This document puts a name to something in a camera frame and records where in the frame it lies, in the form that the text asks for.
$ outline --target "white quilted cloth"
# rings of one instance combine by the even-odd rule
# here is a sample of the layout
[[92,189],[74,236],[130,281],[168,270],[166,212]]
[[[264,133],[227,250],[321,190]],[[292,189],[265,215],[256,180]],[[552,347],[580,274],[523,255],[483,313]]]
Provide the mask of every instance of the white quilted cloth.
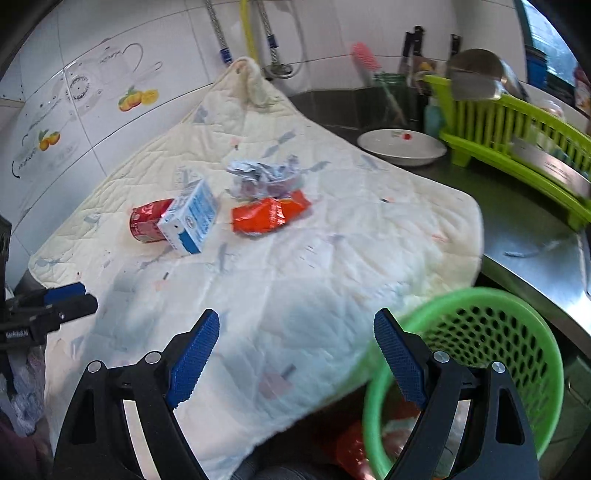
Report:
[[[306,169],[310,210],[260,238],[234,234],[228,163],[289,155]],[[174,197],[199,176],[221,205],[201,254],[180,258],[165,242],[131,236],[132,207]],[[190,116],[125,162],[31,257],[45,286],[82,281],[99,302],[95,316],[48,338],[53,445],[90,361],[135,363],[209,307],[220,338],[176,417],[209,478],[226,480],[255,445],[339,393],[380,308],[403,314],[470,286],[482,248],[471,197],[366,155],[298,113],[252,60],[237,60]]]

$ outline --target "kitchen counter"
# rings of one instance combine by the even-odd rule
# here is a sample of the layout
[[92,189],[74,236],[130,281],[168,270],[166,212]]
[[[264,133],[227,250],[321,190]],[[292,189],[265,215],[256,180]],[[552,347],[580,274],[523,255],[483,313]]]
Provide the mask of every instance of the kitchen counter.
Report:
[[541,193],[478,160],[461,168],[444,157],[412,171],[476,199],[484,221],[482,274],[527,301],[591,358],[585,233],[573,232]]

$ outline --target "milk carton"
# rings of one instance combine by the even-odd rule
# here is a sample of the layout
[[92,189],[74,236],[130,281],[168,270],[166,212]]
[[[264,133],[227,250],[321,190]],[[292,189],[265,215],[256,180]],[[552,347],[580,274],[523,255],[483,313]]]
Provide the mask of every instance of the milk carton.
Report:
[[216,212],[217,201],[207,181],[197,180],[188,184],[173,200],[158,221],[158,228],[180,254],[198,254]]

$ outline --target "window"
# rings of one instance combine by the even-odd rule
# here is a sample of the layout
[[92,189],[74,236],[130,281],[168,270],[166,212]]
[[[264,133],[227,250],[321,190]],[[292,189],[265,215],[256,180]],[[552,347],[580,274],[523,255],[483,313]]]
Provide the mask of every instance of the window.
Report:
[[536,7],[522,0],[530,25],[533,46],[548,55],[548,71],[574,85],[577,60],[552,24]]

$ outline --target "white bowl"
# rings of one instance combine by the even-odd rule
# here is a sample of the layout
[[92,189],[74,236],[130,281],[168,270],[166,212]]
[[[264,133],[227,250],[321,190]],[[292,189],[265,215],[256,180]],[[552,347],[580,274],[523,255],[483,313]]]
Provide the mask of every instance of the white bowl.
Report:
[[401,167],[427,165],[445,155],[439,140],[421,132],[386,128],[364,133],[357,144],[377,157]]

